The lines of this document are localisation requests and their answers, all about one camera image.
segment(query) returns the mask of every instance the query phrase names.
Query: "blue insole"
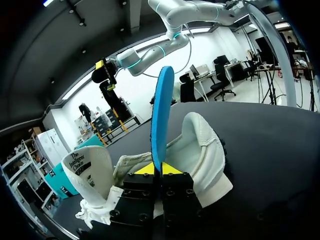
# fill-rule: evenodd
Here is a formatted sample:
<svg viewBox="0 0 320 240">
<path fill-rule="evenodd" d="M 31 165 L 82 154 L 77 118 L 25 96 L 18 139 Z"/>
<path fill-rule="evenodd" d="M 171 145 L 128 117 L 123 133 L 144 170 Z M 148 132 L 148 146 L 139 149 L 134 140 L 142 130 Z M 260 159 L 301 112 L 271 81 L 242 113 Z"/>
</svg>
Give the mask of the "blue insole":
<svg viewBox="0 0 320 240">
<path fill-rule="evenodd" d="M 151 154 L 154 166 L 160 172 L 166 158 L 167 132 L 175 73 L 171 66 L 162 68 L 155 88 L 151 119 Z"/>
</svg>

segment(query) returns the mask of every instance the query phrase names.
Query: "white refrigerator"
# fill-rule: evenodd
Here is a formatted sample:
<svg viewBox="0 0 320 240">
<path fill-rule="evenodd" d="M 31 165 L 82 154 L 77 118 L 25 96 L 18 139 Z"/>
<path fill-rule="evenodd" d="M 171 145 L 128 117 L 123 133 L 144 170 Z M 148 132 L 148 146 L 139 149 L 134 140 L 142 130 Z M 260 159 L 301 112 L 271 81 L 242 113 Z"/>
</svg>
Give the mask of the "white refrigerator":
<svg viewBox="0 0 320 240">
<path fill-rule="evenodd" d="M 68 154 L 55 129 L 40 133 L 36 136 L 35 141 L 39 150 L 53 168 L 61 163 L 62 159 Z"/>
</svg>

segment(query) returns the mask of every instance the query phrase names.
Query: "robotic arm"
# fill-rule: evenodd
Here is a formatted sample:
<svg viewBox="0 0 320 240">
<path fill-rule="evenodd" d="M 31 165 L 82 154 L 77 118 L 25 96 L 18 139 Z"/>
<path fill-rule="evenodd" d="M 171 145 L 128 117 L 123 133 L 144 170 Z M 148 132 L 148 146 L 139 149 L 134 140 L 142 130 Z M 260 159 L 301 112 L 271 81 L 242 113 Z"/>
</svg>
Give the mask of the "robotic arm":
<svg viewBox="0 0 320 240">
<path fill-rule="evenodd" d="M 132 48 L 120 53 L 115 59 L 115 65 L 128 69 L 133 76 L 142 74 L 155 62 L 188 44 L 188 37 L 181 34 L 183 24 L 194 21 L 217 22 L 223 25 L 234 23 L 233 11 L 226 9 L 226 5 L 222 3 L 148 0 L 148 4 L 161 17 L 169 41 L 153 46 L 142 57 Z"/>
<path fill-rule="evenodd" d="M 282 68 L 285 79 L 287 105 L 296 107 L 296 90 L 293 74 L 290 67 L 289 55 L 285 44 L 278 31 L 269 19 L 253 4 L 242 0 L 250 14 L 250 20 L 263 33 L 269 46 L 273 49 Z M 181 33 L 182 25 L 194 21 L 217 22 L 226 26 L 235 21 L 234 11 L 223 3 L 211 3 L 201 0 L 148 0 L 150 7 L 161 17 L 167 31 L 168 41 L 161 42 L 151 47 L 142 57 L 130 48 L 115 57 L 104 59 L 104 74 L 92 74 L 95 83 L 101 83 L 108 79 L 108 90 L 115 87 L 115 74 L 120 68 L 128 69 L 132 76 L 139 76 L 152 64 L 169 55 L 170 53 L 185 47 L 190 41 Z"/>
</svg>

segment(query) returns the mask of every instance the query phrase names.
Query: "black table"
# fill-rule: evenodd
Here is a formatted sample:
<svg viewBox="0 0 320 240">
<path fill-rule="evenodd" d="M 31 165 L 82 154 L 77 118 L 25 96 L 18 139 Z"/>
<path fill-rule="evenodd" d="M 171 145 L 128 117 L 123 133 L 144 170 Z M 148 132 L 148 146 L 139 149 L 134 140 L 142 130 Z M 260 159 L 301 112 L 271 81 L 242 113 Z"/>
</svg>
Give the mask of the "black table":
<svg viewBox="0 0 320 240">
<path fill-rule="evenodd" d="M 292 225 L 301 219 L 299 214 L 309 213 L 308 207 L 310 214 L 319 213 L 320 198 L 314 205 L 312 200 L 313 187 L 320 189 L 320 114 L 257 103 L 178 103 L 171 108 L 168 142 L 181 133 L 188 112 L 201 114 L 225 141 L 233 189 L 208 207 L 212 221 L 181 238 L 288 239 L 288 230 L 305 233 L 309 217 L 303 219 L 306 226 Z M 150 122 L 107 149 L 114 165 L 122 155 L 150 151 Z M 54 217 L 72 233 L 87 228 L 74 217 L 80 200 L 79 195 L 64 200 Z M 161 222 L 161 216 L 154 221 L 154 239 L 163 237 Z"/>
</svg>

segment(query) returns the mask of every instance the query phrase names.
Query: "black office chair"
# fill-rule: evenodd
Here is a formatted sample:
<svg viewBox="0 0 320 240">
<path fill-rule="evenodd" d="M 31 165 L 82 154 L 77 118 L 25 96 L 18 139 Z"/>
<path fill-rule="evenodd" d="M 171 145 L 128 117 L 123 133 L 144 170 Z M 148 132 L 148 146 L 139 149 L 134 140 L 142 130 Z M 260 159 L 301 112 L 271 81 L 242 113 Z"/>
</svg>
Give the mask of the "black office chair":
<svg viewBox="0 0 320 240">
<path fill-rule="evenodd" d="M 196 102 L 195 97 L 195 82 L 190 79 L 189 74 L 180 76 L 180 101 L 181 103 Z"/>
<path fill-rule="evenodd" d="M 214 97 L 214 100 L 217 101 L 217 98 L 219 96 L 222 96 L 222 101 L 224 102 L 226 94 L 233 94 L 234 96 L 236 96 L 236 94 L 232 90 L 229 90 L 229 89 L 225 90 L 225 87 L 228 86 L 230 82 L 226 76 L 226 70 L 224 65 L 218 63 L 218 64 L 215 64 L 214 66 L 215 66 L 216 78 L 220 82 L 212 85 L 210 88 L 214 92 L 221 90 L 221 92 L 219 92 L 219 94 Z"/>
<path fill-rule="evenodd" d="M 248 73 L 248 76 L 246 77 L 245 80 L 248 80 L 248 78 L 250 77 L 250 81 L 252 82 L 252 78 L 253 77 L 258 77 L 260 78 L 260 74 L 259 72 L 257 71 L 258 69 L 258 65 L 255 64 L 254 61 L 252 60 L 248 60 L 248 61 L 243 61 L 246 65 L 246 68 L 244 69 L 244 71 L 246 73 Z"/>
</svg>

